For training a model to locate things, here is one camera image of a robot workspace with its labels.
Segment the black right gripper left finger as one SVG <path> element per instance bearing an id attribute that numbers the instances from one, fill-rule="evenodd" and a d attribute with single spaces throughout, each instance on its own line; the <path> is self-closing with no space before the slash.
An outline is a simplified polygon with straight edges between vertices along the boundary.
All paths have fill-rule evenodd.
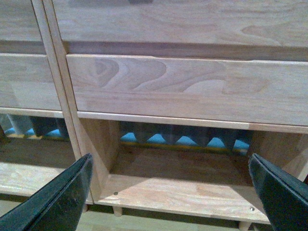
<path id="1" fill-rule="evenodd" d="M 86 154 L 0 218 L 2 231 L 75 231 L 90 190 L 93 157 Z"/>

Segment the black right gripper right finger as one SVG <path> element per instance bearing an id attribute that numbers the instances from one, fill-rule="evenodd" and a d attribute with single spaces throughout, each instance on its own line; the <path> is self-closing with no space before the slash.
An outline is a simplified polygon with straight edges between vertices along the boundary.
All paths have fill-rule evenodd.
<path id="1" fill-rule="evenodd" d="M 252 154 L 249 174 L 275 231 L 308 229 L 308 185 L 278 166 Z"/>

